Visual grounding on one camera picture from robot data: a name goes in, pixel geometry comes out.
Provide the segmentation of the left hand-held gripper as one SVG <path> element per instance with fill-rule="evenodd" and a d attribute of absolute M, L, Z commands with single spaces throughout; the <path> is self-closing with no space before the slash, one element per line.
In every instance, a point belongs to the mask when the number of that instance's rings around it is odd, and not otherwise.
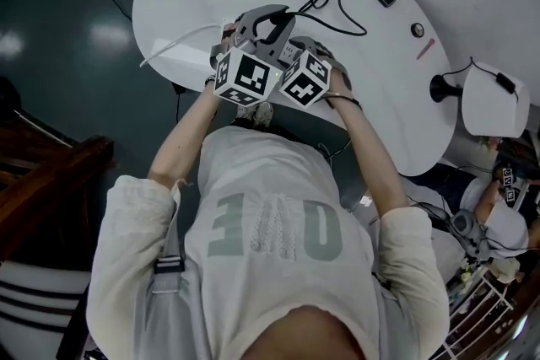
<path fill-rule="evenodd" d="M 210 51 L 214 94 L 237 105 L 255 105 L 271 93 L 282 73 L 279 57 L 295 25 L 289 7 L 268 4 L 236 21 L 227 51 L 221 42 Z"/>

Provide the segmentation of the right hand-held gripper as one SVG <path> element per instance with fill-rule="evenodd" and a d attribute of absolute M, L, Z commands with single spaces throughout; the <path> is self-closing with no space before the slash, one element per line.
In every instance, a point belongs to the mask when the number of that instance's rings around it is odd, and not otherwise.
<path fill-rule="evenodd" d="M 343 75 L 348 90 L 352 89 L 346 67 L 322 43 L 308 36 L 296 36 L 287 42 L 279 60 L 288 54 L 292 57 L 281 77 L 279 92 L 300 108 L 307 110 L 324 98 L 330 89 L 333 69 Z"/>

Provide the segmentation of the person's left hand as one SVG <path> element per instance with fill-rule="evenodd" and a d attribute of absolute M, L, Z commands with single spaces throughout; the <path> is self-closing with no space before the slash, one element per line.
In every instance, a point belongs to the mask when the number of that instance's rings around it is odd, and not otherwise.
<path fill-rule="evenodd" d="M 236 32 L 236 28 L 236 23 L 228 23 L 223 28 L 221 46 L 225 51 L 227 51 L 230 47 L 230 39 L 231 36 Z"/>

